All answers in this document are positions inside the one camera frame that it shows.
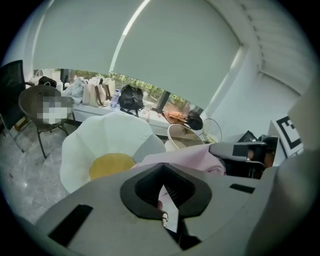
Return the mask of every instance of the round table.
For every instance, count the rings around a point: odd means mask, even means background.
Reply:
[[[189,128],[180,124],[171,124],[167,130],[167,152],[205,144],[202,139]]]

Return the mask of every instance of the orange bag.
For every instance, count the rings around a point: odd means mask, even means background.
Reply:
[[[170,112],[164,112],[163,115],[170,124],[178,124],[178,125],[185,124],[184,114],[181,112],[170,111]]]

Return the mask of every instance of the yellow cushion center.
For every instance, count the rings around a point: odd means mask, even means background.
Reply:
[[[136,163],[132,157],[122,153],[109,153],[98,157],[90,167],[91,180],[129,170]]]

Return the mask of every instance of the black chair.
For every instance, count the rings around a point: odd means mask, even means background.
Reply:
[[[34,84],[25,82],[22,60],[10,62],[0,68],[0,118],[4,129],[23,153],[24,150],[16,140],[30,122],[16,136],[10,133],[10,129],[21,118],[25,117],[25,114],[19,107],[19,96],[26,89],[26,85],[33,86]]]

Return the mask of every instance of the black backpack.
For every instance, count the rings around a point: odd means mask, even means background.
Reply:
[[[57,82],[49,77],[43,76],[39,79],[38,85],[51,86],[56,88]]]
[[[140,88],[134,88],[130,84],[127,84],[122,88],[121,95],[119,97],[120,110],[130,115],[134,115],[130,111],[135,110],[135,115],[139,117],[138,110],[145,107],[142,101],[143,97],[144,94]]]
[[[203,127],[203,122],[199,114],[191,110],[188,114],[186,124],[190,126],[191,129],[193,130],[201,130]]]

